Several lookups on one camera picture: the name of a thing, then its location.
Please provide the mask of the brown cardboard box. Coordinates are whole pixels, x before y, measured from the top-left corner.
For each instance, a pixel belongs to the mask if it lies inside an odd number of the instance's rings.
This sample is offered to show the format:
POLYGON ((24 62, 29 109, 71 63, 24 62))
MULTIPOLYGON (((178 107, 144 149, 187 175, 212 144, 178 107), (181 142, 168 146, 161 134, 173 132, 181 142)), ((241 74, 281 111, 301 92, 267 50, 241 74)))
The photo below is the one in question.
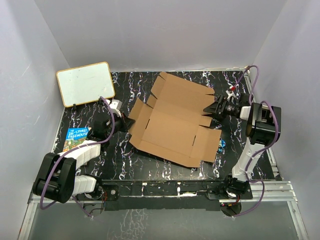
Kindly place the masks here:
POLYGON ((130 111, 135 122, 128 131, 129 142, 187 168, 213 163, 222 131, 210 127, 212 119, 204 108, 214 102, 214 93, 211 87, 161 72, 147 102, 137 99, 130 111))

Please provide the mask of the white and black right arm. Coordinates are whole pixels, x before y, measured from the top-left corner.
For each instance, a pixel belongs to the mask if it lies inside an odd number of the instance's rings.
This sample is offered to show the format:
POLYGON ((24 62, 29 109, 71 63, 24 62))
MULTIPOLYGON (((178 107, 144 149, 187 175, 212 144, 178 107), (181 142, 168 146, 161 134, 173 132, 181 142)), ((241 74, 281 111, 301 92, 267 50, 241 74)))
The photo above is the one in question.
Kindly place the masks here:
POLYGON ((206 116, 217 121, 222 121, 227 116, 246 121, 244 149, 219 190, 226 197, 238 200, 248 191, 249 175, 263 152, 280 138, 282 109, 253 102, 248 93, 242 93, 238 100, 234 94, 228 93, 227 97, 219 95, 203 111, 206 116))

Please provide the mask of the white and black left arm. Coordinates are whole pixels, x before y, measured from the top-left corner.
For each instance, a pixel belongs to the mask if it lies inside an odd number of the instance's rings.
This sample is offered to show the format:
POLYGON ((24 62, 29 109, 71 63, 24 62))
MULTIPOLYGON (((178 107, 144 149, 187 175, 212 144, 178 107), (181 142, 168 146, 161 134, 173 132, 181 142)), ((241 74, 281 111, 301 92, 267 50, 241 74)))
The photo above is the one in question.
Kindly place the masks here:
POLYGON ((107 151, 110 136, 129 131, 135 123, 123 112, 112 115, 104 121, 95 121, 83 143, 66 152, 47 153, 33 183, 32 193, 59 203, 66 203, 79 194, 87 194, 93 200, 99 199, 104 188, 97 183, 96 177, 76 175, 76 171, 107 151))

